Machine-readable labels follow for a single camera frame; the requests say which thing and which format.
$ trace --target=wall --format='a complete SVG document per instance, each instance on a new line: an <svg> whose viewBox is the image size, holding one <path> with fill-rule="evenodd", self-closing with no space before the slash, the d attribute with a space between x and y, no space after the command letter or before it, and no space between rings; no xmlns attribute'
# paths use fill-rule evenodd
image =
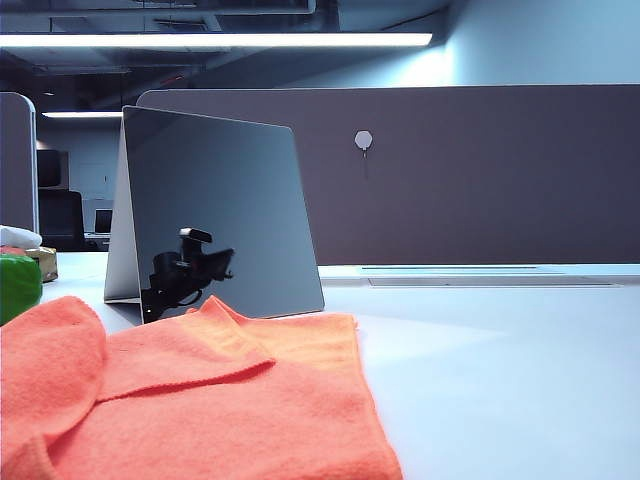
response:
<svg viewBox="0 0 640 480"><path fill-rule="evenodd" d="M38 126L38 148L69 153L69 189L82 195L84 225L89 231L93 229L95 209L113 205L120 123L113 120L57 122Z"/></svg>
<svg viewBox="0 0 640 480"><path fill-rule="evenodd" d="M474 0L457 10L454 84L640 82L637 0Z"/></svg>
<svg viewBox="0 0 640 480"><path fill-rule="evenodd" d="M637 0L457 0L444 47L283 87L640 82Z"/></svg>

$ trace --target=office chair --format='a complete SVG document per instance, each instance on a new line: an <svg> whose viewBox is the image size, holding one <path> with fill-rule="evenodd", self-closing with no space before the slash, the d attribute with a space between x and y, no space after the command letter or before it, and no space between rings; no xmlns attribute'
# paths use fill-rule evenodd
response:
<svg viewBox="0 0 640 480"><path fill-rule="evenodd" d="M87 249L82 220L82 196L69 190L38 190L42 245L61 252Z"/></svg>
<svg viewBox="0 0 640 480"><path fill-rule="evenodd" d="M38 209L42 245L61 252L90 250L84 239L80 193L41 188L60 184L60 159L57 153L54 150L38 151Z"/></svg>

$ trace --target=fluorescent light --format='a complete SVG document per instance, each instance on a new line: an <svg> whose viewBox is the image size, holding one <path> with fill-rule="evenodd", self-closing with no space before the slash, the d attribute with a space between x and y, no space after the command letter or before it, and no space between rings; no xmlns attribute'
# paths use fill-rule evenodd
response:
<svg viewBox="0 0 640 480"><path fill-rule="evenodd" d="M122 118L122 112L42 112L49 118Z"/></svg>
<svg viewBox="0 0 640 480"><path fill-rule="evenodd" d="M430 33L196 33L0 35L0 47L425 47Z"/></svg>

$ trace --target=orange cloth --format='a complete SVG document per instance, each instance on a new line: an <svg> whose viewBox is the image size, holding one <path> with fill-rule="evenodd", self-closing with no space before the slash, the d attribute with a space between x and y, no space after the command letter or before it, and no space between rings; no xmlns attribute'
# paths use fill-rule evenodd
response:
<svg viewBox="0 0 640 480"><path fill-rule="evenodd" d="M199 311L106 337L73 297L2 327L2 479L398 479L349 315Z"/></svg>

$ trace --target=cubicle partition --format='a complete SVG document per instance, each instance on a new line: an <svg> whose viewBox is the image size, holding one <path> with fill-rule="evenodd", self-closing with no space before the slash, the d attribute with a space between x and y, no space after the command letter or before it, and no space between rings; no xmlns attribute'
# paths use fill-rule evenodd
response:
<svg viewBox="0 0 640 480"><path fill-rule="evenodd" d="M38 232L35 108L0 92L0 224Z"/></svg>
<svg viewBox="0 0 640 480"><path fill-rule="evenodd" d="M138 105L291 127L320 265L640 263L640 85L169 90Z"/></svg>

